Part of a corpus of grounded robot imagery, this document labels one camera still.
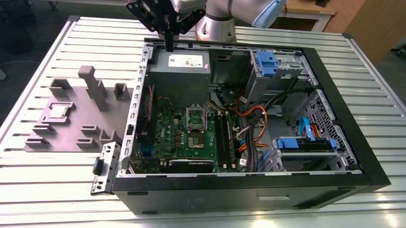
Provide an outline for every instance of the side panel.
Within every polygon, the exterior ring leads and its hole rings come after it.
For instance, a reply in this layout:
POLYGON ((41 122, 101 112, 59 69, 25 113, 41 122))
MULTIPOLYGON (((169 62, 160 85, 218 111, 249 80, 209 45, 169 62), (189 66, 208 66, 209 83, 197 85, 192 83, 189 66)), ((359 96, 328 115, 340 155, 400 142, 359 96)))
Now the side panel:
POLYGON ((321 208, 364 187, 120 191, 117 195, 136 214, 204 213, 321 208))

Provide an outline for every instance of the green motherboard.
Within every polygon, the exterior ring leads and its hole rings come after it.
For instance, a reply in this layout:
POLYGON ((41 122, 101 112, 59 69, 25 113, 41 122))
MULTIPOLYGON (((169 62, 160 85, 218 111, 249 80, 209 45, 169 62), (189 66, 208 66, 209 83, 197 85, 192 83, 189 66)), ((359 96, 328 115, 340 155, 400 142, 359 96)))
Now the green motherboard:
POLYGON ((226 118, 216 114, 208 114, 205 120, 202 113, 192 113, 188 120, 186 112, 158 113, 156 141, 153 144, 142 143, 140 153, 132 159, 136 173, 162 173, 168 162, 177 159, 210 160, 214 161, 213 172, 237 172, 238 167, 232 165, 236 163, 234 143, 228 132, 230 127, 226 126, 230 121, 230 116, 226 118), (208 122, 206 131, 188 130, 188 121, 190 124, 208 122), (224 149, 218 148, 230 138, 232 143, 224 149))
MULTIPOLYGON (((204 122, 200 115, 192 115, 193 122, 204 122)), ((188 132, 186 113, 165 112, 158 114, 156 158, 208 158, 217 161, 216 117, 209 114, 208 130, 188 132)))

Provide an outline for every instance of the blue latch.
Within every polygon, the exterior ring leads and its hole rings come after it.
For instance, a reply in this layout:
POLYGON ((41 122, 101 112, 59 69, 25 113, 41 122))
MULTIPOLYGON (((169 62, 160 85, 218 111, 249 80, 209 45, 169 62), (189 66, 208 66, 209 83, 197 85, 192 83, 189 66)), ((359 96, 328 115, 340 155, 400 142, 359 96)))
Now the blue latch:
POLYGON ((337 149, 336 139, 331 139, 331 145, 332 145, 332 148, 336 150, 337 149))
POLYGON ((269 51, 257 51, 257 62, 262 76, 274 76, 278 70, 278 60, 274 57, 274 53, 269 51))
POLYGON ((278 149, 300 148, 298 140, 296 138, 280 138, 277 139, 278 149))

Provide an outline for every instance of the sticker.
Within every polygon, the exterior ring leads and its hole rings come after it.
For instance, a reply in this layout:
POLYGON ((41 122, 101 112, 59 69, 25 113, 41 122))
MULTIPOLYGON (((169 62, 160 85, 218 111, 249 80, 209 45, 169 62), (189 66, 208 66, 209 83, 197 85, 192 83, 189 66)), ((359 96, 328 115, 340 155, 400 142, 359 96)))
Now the sticker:
POLYGON ((170 55, 170 67, 204 67, 204 56, 170 55))
POLYGON ((246 99, 244 96, 241 96, 241 101, 242 101, 244 103, 248 103, 248 99, 246 99))
POLYGON ((245 160, 244 158, 241 159, 241 165, 246 166, 248 165, 248 160, 245 160))

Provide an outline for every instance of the extrusion profile table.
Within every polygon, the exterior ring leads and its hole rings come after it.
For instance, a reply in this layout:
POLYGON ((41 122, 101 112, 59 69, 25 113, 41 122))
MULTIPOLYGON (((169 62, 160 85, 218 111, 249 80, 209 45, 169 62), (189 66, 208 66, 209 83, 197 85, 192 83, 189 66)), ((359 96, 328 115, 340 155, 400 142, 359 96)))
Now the extrusion profile table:
MULTIPOLYGON (((316 48, 392 185, 323 209, 136 216, 117 196, 90 195, 99 153, 26 152, 55 78, 85 86, 82 65, 105 86, 134 85, 144 39, 137 20, 71 17, 0 128, 0 224, 42 227, 404 227, 406 108, 357 43, 343 34, 237 27, 237 40, 316 48)), ((182 37, 194 39, 194 30, 182 37)))

